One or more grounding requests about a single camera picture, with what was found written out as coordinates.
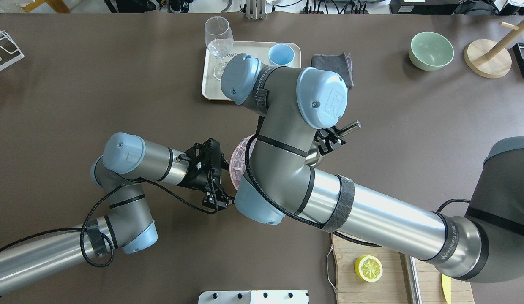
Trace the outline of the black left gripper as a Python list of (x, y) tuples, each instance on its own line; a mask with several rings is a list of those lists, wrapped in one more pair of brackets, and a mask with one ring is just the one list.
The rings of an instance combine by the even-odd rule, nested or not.
[(196, 143), (177, 159), (187, 162), (186, 175), (177, 185), (206, 192), (203, 206), (223, 210), (223, 206), (234, 204), (235, 197), (227, 194), (220, 183), (222, 170), (228, 170), (229, 165), (221, 152), (219, 141), (209, 138), (202, 144)]

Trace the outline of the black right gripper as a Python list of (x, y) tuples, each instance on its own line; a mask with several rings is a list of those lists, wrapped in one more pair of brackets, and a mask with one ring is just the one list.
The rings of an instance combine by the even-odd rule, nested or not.
[(316, 131), (314, 142), (316, 142), (320, 154), (327, 155), (347, 144), (347, 141), (339, 135), (339, 131), (337, 127), (323, 128)]

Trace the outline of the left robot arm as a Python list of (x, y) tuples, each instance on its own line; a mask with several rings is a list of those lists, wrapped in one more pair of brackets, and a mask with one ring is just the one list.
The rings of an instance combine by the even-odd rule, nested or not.
[(24, 237), (0, 248), (0, 298), (77, 264), (102, 268), (117, 250), (140, 252), (158, 240), (156, 223), (142, 188), (163, 183), (204, 193), (202, 207), (215, 214), (233, 203), (220, 183), (229, 162), (213, 138), (188, 150), (118, 132), (107, 141), (90, 174), (105, 196), (74, 227), (56, 228)]

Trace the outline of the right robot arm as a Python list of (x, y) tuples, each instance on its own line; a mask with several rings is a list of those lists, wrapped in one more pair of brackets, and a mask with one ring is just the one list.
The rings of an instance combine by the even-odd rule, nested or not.
[(498, 141), (464, 216), (407, 204), (305, 163), (318, 130), (333, 127), (347, 106), (334, 72), (264, 65), (250, 54), (229, 61), (221, 90), (260, 115), (235, 206), (259, 223), (285, 215), (346, 233), (432, 264), (448, 277), (478, 283), (524, 275), (524, 136)]

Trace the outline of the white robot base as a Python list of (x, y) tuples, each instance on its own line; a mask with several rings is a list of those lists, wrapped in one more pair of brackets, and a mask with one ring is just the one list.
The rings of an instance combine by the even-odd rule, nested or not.
[(199, 304), (309, 304), (307, 290), (230, 290), (202, 292)]

